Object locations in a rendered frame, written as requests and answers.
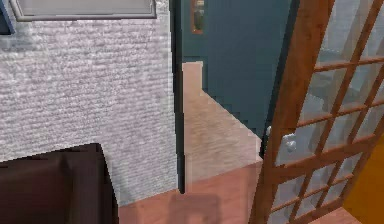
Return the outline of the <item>brown wooden glass-paned door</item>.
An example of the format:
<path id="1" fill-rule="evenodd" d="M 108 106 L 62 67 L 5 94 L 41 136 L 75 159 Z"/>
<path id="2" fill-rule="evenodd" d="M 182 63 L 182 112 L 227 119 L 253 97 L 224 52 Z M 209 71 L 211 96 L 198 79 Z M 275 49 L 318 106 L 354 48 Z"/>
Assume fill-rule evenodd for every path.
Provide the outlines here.
<path id="1" fill-rule="evenodd" d="M 384 0 L 292 5 L 248 224 L 309 224 L 340 208 L 384 134 Z M 291 133 L 295 150 L 278 152 Z"/>

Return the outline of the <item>dark brown cabinet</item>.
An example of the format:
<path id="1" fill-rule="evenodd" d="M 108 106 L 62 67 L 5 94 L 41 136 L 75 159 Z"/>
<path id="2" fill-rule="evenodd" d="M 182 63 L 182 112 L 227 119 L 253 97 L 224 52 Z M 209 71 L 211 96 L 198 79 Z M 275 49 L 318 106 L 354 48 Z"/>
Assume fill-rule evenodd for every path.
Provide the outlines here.
<path id="1" fill-rule="evenodd" d="M 0 224 L 119 224 L 101 145 L 0 162 Z"/>

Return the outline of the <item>orange framed wall picture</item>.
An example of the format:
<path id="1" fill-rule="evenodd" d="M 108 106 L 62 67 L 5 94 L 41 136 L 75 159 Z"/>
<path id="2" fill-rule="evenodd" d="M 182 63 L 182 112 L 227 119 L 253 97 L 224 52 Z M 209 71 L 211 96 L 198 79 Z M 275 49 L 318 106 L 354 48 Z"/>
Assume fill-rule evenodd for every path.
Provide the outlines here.
<path id="1" fill-rule="evenodd" d="M 191 0 L 191 30 L 193 34 L 202 34 L 204 27 L 205 0 Z"/>

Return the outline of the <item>grey framed wall picture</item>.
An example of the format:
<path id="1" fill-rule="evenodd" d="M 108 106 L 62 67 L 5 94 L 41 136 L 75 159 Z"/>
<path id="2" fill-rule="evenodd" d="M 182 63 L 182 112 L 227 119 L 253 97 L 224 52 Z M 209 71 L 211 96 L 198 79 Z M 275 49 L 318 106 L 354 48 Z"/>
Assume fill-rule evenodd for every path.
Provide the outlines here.
<path id="1" fill-rule="evenodd" d="M 155 0 L 7 0 L 16 20 L 155 19 Z"/>

